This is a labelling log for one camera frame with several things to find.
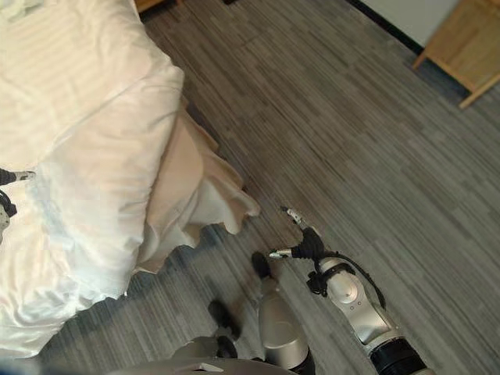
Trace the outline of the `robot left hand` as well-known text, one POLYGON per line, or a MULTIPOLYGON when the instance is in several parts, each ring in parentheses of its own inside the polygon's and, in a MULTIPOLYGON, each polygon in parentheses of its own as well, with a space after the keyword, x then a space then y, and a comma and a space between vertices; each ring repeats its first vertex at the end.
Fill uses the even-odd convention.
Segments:
MULTIPOLYGON (((31 180, 36 176, 33 171, 11 172, 1 169, 1 185, 6 186, 16 182, 31 180)), ((1 234, 9 226, 10 219, 17 214, 17 208, 9 196, 1 191, 1 234)))

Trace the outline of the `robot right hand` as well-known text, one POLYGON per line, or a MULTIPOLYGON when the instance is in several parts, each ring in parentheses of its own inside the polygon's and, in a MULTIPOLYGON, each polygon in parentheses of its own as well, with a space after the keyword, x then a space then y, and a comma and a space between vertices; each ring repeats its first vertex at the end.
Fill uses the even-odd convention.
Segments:
POLYGON ((293 208, 281 206, 280 209, 286 213, 292 222, 302 232, 302 240, 290 248, 273 250, 269 257, 271 259, 318 259, 324 252, 323 241, 316 229, 308 224, 302 215, 293 208))

